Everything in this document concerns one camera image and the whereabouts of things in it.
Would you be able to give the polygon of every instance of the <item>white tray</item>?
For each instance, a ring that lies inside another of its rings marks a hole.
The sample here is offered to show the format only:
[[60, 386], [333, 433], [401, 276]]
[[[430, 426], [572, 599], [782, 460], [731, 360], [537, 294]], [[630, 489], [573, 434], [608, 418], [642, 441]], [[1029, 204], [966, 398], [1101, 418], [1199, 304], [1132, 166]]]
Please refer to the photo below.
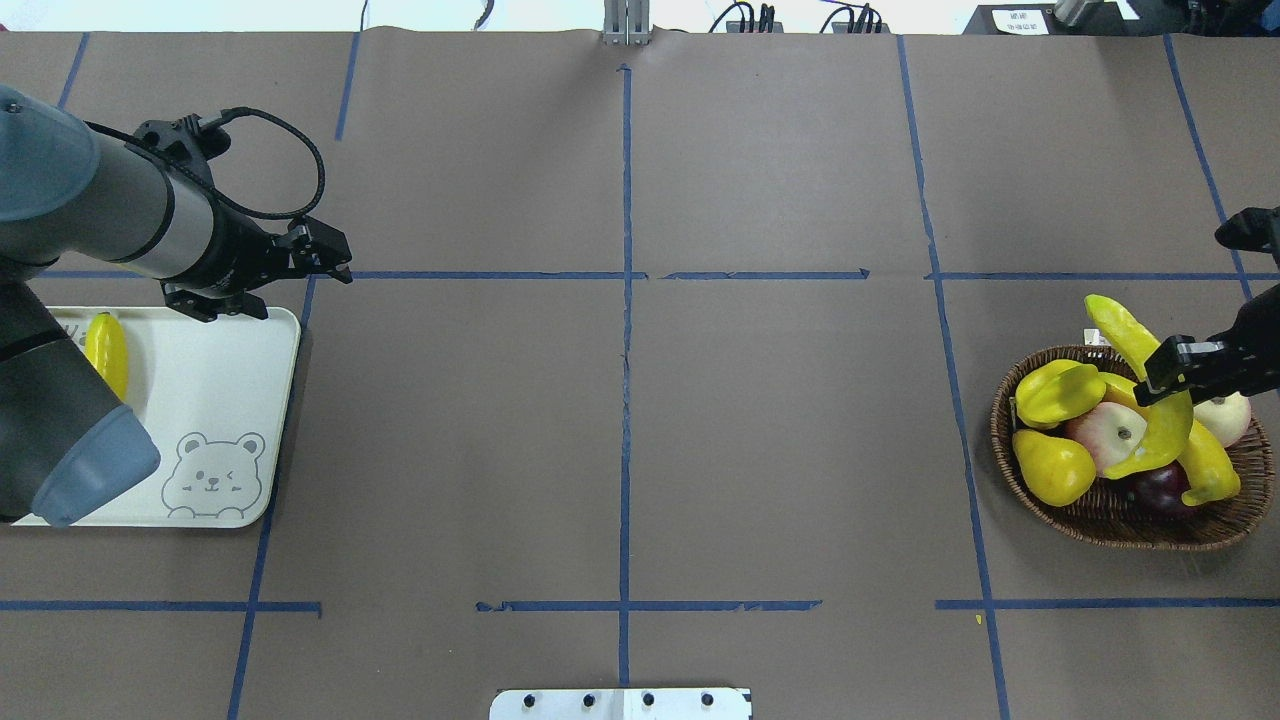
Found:
[[[125, 402], [160, 450], [155, 474], [77, 527], [242, 528], [262, 515], [301, 337], [293, 313], [270, 307], [266, 320], [201, 323], [168, 307], [50, 311], [82, 348], [93, 315], [120, 320], [129, 350]], [[45, 521], [28, 515], [14, 524]]]

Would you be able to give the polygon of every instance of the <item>white bracket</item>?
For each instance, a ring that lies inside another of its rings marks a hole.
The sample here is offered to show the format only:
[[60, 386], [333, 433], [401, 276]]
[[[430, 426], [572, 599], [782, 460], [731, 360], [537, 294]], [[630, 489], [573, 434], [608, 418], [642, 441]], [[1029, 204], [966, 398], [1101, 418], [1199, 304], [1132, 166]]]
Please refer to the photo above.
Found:
[[666, 688], [506, 691], [489, 720], [751, 720], [751, 691]]
[[648, 45], [649, 0], [604, 0], [604, 44]]

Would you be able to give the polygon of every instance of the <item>wicker basket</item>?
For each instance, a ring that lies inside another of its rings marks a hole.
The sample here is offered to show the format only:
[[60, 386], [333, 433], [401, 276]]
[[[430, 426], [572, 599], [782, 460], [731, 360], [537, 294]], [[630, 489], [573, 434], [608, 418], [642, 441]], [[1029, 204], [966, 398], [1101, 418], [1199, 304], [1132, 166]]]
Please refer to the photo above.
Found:
[[1066, 507], [1041, 502], [1027, 491], [1018, 460], [1014, 457], [1012, 434], [1018, 429], [1010, 397], [1028, 373], [1051, 360], [1066, 357], [1097, 365], [1100, 370], [1133, 378], [1133, 372], [1110, 347], [1066, 345], [1050, 347], [1025, 357], [1005, 375], [991, 407], [991, 445], [996, 462], [1009, 489], [1037, 518], [1075, 539], [1103, 547], [1144, 550], [1220, 550], [1234, 544], [1252, 532], [1271, 507], [1275, 465], [1271, 443], [1258, 424], [1230, 448], [1228, 455], [1240, 475], [1240, 495], [1221, 502], [1210, 502], [1187, 520], [1175, 520], [1138, 509], [1097, 480], [1089, 492]]

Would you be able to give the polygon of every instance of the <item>cartoon bear face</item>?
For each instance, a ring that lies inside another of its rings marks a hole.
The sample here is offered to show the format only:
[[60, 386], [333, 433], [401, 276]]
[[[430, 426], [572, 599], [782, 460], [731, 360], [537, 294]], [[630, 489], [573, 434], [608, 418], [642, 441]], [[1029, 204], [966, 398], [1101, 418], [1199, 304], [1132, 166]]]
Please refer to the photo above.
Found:
[[257, 433], [244, 433], [236, 442], [184, 436], [178, 441], [178, 464], [160, 491], [169, 516], [243, 518], [262, 496], [257, 459], [265, 450]]

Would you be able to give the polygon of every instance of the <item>black cable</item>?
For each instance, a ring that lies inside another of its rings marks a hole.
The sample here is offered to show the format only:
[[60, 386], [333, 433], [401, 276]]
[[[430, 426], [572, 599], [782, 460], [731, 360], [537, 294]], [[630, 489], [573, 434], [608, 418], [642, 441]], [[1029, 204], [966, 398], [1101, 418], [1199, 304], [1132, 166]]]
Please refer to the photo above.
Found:
[[850, 26], [854, 24], [854, 8], [850, 5], [841, 5], [840, 8], [832, 10], [829, 15], [827, 15], [827, 22], [822, 23], [822, 29], [818, 31], [818, 35], [827, 32], [827, 28], [831, 26], [831, 20], [836, 19], [836, 15], [838, 15], [840, 13], [845, 12], [849, 13], [849, 24]]
[[480, 29], [480, 26], [483, 26], [489, 19], [490, 14], [493, 14], [493, 0], [485, 0], [484, 13], [480, 14], [480, 19], [476, 20], [475, 27], [471, 29]]
[[[742, 14], [742, 32], [746, 32], [748, 27], [755, 24], [755, 8], [753, 8], [750, 3], [741, 3], [741, 1], [739, 1], [739, 3], [733, 3], [728, 8], [724, 8], [724, 12], [721, 13], [718, 18], [716, 18], [714, 23], [712, 23], [712, 29], [709, 29], [707, 32], [709, 32], [709, 33], [710, 32], [716, 32], [716, 28], [719, 27], [719, 22], [723, 20], [724, 15], [730, 14], [730, 12], [732, 12], [733, 8], [737, 8], [737, 12]], [[751, 19], [746, 18], [748, 13], [750, 13]]]
[[262, 118], [264, 120], [274, 126], [284, 128], [291, 135], [293, 135], [293, 137], [301, 140], [302, 143], [307, 146], [307, 150], [311, 151], [311, 156], [315, 158], [316, 161], [316, 192], [315, 195], [311, 196], [311, 200], [302, 208], [298, 208], [297, 210], [293, 210], [291, 213], [262, 213], [260, 210], [251, 210], [241, 205], [239, 202], [236, 202], [230, 197], [223, 195], [220, 190], [215, 188], [211, 183], [205, 182], [204, 178], [197, 176], [193, 170], [191, 170], [186, 165], [174, 164], [169, 158], [166, 158], [161, 152], [157, 152], [154, 147], [133, 137], [132, 135], [125, 135], [115, 128], [109, 128], [106, 126], [100, 126], [97, 123], [86, 122], [84, 124], [88, 126], [90, 129], [92, 129], [93, 132], [102, 133], [108, 137], [114, 137], [115, 140], [138, 147], [147, 155], [151, 155], [152, 158], [161, 160], [166, 167], [178, 170], [187, 179], [189, 179], [191, 182], [196, 183], [198, 187], [212, 195], [219, 202], [227, 205], [228, 208], [236, 210], [237, 213], [241, 213], [242, 215], [247, 215], [250, 218], [257, 218], [260, 220], [292, 220], [294, 218], [301, 218], [302, 215], [306, 215], [311, 210], [315, 210], [316, 205], [320, 204], [320, 197], [324, 195], [324, 159], [320, 158], [320, 149], [316, 147], [316, 143], [311, 142], [311, 138], [303, 135], [302, 131], [282, 120], [280, 118], [276, 118], [275, 115], [268, 113], [266, 110], [259, 110], [257, 108], [232, 108], [229, 110], [223, 110], [220, 118], [212, 120], [211, 123], [202, 124], [201, 129], [212, 129], [224, 126], [234, 120], [236, 118], [243, 118], [246, 115]]

